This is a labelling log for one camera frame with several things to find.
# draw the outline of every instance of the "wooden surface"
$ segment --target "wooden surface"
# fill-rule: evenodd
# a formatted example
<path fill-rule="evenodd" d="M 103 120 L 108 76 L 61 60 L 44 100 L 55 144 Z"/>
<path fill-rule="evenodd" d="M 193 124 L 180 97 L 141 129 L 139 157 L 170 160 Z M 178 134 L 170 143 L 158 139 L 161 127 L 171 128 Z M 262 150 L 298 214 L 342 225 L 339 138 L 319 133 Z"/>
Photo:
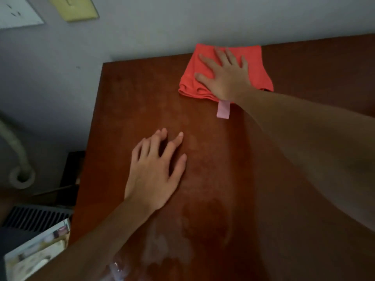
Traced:
<path fill-rule="evenodd" d="M 263 47 L 275 92 L 375 116 L 374 35 Z M 180 96 L 190 54 L 103 65 L 71 241 L 123 199 L 130 153 L 184 131 L 181 184 L 120 251 L 128 280 L 374 280 L 375 234 L 309 184 L 256 123 Z"/>

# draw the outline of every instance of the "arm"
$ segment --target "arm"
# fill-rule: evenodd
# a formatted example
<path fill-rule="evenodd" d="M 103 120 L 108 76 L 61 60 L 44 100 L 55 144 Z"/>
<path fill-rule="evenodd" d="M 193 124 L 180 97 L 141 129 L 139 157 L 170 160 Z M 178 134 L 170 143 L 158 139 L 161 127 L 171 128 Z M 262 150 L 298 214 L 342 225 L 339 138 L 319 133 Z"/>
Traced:
<path fill-rule="evenodd" d="M 185 170 L 186 155 L 176 163 L 172 175 L 168 170 L 171 157 L 181 144 L 181 133 L 169 142 L 159 157 L 160 142 L 167 130 L 158 130 L 143 139 L 132 152 L 125 199 L 96 229 L 82 237 L 63 253 L 30 277 L 41 280 L 97 280 L 117 251 L 150 215 L 161 208 L 176 190 Z"/>
<path fill-rule="evenodd" d="M 239 67 L 228 49 L 216 52 L 222 66 L 201 56 L 215 79 L 197 74 L 197 80 L 243 108 L 326 198 L 375 230 L 375 119 L 256 90 L 244 58 Z"/>

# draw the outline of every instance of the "folded towel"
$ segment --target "folded towel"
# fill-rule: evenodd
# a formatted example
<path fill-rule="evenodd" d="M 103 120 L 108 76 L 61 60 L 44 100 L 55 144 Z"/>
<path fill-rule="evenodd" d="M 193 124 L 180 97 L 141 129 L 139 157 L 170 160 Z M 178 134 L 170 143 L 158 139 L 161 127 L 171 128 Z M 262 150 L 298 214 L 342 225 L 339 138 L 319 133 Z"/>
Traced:
<path fill-rule="evenodd" d="M 231 47 L 229 50 L 237 58 L 238 63 L 241 63 L 241 56 L 245 57 L 249 63 L 249 79 L 255 88 L 273 91 L 272 81 L 263 67 L 262 49 L 260 46 Z M 193 56 L 186 67 L 185 73 L 181 78 L 179 93 L 196 99 L 219 101 L 219 99 L 214 96 L 205 85 L 199 83 L 194 77 L 194 73 L 201 73 L 208 78 L 214 78 L 212 70 L 199 59 L 199 54 L 212 58 L 219 65 L 221 65 L 219 58 L 215 54 L 213 46 L 197 44 Z M 219 105 L 217 116 L 221 118 L 229 118 L 229 109 L 227 111 L 227 115 L 223 115 L 226 112 L 220 110 L 221 107 L 224 106 L 227 107 L 229 105 L 223 103 Z"/>

